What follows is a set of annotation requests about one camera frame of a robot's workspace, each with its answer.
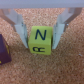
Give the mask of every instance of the purple block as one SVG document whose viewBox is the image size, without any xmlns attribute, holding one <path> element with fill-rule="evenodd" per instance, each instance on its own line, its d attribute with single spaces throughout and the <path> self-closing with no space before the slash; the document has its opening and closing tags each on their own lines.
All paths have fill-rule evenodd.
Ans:
<svg viewBox="0 0 84 84">
<path fill-rule="evenodd" d="M 3 36 L 0 34 L 0 65 L 10 61 L 11 61 L 11 55 L 8 44 L 4 40 Z"/>
</svg>

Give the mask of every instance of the green block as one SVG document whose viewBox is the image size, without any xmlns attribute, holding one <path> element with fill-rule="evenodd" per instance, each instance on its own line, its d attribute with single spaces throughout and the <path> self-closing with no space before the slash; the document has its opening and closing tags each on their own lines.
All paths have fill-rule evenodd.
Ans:
<svg viewBox="0 0 84 84">
<path fill-rule="evenodd" d="M 28 42 L 31 53 L 51 54 L 52 27 L 33 26 Z"/>
</svg>

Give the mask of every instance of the letter block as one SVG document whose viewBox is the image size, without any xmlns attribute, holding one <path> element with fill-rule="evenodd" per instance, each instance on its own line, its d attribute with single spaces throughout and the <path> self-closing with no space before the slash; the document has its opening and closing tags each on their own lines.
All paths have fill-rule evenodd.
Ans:
<svg viewBox="0 0 84 84">
<path fill-rule="evenodd" d="M 52 27 L 33 26 L 28 42 L 31 53 L 51 54 L 52 44 Z"/>
<path fill-rule="evenodd" d="M 4 40 L 3 36 L 0 34 L 0 65 L 10 62 L 11 56 L 8 44 Z"/>
</svg>

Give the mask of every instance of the block's front face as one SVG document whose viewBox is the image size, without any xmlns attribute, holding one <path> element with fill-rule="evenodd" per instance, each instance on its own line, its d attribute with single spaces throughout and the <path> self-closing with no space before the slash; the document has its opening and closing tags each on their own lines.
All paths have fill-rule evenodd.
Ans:
<svg viewBox="0 0 84 84">
<path fill-rule="evenodd" d="M 0 65 L 10 62 L 11 56 L 8 45 L 2 35 L 0 34 Z"/>
<path fill-rule="evenodd" d="M 31 53 L 51 54 L 52 27 L 33 26 L 29 38 L 29 49 Z"/>
</svg>

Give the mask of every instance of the speckled brown surface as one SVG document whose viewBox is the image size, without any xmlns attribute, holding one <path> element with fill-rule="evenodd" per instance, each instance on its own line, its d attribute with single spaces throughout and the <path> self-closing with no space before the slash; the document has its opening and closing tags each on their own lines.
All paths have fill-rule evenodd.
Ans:
<svg viewBox="0 0 84 84">
<path fill-rule="evenodd" d="M 64 9 L 15 9 L 32 26 L 52 26 Z M 0 84 L 84 84 L 84 9 L 74 19 L 50 56 L 31 54 L 13 28 L 0 18 L 12 62 L 0 66 Z"/>
</svg>

